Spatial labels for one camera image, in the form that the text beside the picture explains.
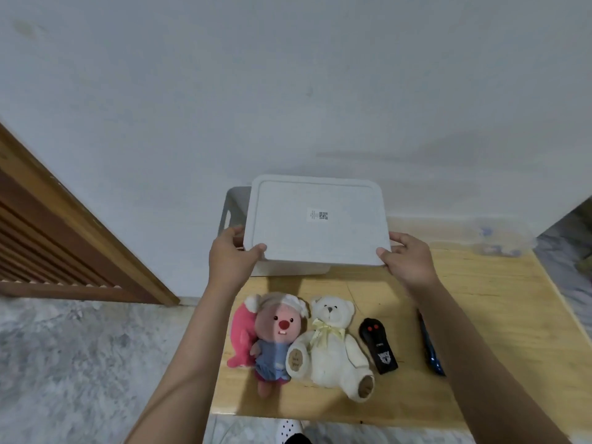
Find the white storage box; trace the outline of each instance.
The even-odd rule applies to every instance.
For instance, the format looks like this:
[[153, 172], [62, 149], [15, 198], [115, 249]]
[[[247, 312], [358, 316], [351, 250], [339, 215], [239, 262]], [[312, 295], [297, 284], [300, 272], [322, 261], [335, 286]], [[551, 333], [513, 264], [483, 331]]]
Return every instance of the white storage box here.
[[380, 266], [389, 248], [380, 187], [369, 180], [262, 175], [253, 181], [245, 250], [267, 261]]

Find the shoe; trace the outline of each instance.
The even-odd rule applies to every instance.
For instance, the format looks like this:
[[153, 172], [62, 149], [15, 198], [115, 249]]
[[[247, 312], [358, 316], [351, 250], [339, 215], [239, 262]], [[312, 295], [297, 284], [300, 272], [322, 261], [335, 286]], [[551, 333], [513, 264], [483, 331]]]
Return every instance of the shoe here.
[[275, 444], [285, 444], [290, 436], [302, 433], [302, 424], [293, 419], [282, 419], [277, 426], [275, 433]]

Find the marble floor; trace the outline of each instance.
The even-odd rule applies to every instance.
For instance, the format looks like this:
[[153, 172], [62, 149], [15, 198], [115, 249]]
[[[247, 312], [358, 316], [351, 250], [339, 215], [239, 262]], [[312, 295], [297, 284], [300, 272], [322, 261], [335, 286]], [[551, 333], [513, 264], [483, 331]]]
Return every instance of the marble floor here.
[[[592, 283], [574, 262], [592, 234], [570, 214], [536, 254], [592, 335]], [[152, 394], [193, 308], [0, 297], [0, 444], [122, 441]], [[307, 424], [315, 444], [470, 443], [470, 434]], [[205, 443], [273, 442], [275, 421], [211, 416]], [[586, 442], [574, 438], [574, 442]]]

